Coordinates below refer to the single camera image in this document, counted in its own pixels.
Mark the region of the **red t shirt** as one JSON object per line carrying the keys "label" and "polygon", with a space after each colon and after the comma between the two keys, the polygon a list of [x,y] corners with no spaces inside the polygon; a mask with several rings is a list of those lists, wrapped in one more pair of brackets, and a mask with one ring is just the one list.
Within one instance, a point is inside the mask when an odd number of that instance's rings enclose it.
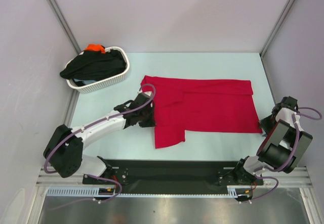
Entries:
{"label": "red t shirt", "polygon": [[179,79],[144,76],[142,90],[155,90],[154,145],[185,141],[186,131],[262,133],[252,83],[237,79]]}

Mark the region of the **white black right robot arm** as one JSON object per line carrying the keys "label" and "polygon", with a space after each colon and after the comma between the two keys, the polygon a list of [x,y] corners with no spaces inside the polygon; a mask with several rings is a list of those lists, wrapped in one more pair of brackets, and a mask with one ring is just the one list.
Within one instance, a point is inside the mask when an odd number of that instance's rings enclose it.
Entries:
{"label": "white black right robot arm", "polygon": [[233,170],[234,180],[240,185],[256,180],[255,174],[266,170],[292,172],[306,152],[313,136],[300,124],[297,99],[283,97],[271,114],[260,121],[265,139],[255,156],[241,159]]}

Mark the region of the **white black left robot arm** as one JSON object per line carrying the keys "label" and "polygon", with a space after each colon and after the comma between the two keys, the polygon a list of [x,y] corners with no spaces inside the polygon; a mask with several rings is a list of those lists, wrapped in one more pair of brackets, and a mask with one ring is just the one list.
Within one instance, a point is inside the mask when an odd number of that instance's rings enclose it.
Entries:
{"label": "white black left robot arm", "polygon": [[134,100],[114,107],[106,116],[87,125],[69,128],[58,126],[43,156],[46,160],[44,171],[68,178],[75,173],[93,175],[100,183],[111,180],[111,165],[102,157],[92,157],[84,150],[104,136],[138,124],[140,127],[154,127],[153,93],[139,93]]}

